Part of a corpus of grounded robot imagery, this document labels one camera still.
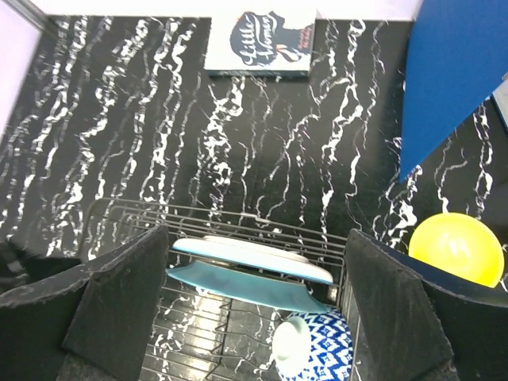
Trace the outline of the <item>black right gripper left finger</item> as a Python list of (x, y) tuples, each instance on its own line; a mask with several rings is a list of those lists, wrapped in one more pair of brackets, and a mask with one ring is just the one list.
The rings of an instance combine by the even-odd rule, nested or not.
[(136, 380), (164, 282), (159, 226), (93, 260), (1, 249), (4, 380)]

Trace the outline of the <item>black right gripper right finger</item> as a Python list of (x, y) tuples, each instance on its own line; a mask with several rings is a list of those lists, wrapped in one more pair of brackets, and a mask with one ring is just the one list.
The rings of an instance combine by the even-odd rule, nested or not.
[(346, 270), (378, 380), (505, 380), (507, 293), (349, 232)]

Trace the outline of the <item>blue white patterned bowl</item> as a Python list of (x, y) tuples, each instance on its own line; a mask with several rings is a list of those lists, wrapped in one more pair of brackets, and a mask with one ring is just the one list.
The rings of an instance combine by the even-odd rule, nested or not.
[(350, 329), (341, 312), (293, 312), (275, 330), (271, 358), (282, 380), (348, 380), (353, 361)]

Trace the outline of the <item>yellow-green bowl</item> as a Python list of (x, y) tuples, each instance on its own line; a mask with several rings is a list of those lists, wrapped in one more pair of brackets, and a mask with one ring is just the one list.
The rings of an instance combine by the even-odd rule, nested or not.
[(495, 234), (480, 220), (459, 213), (426, 218), (413, 232), (408, 254), (461, 279), (494, 288), (505, 259)]

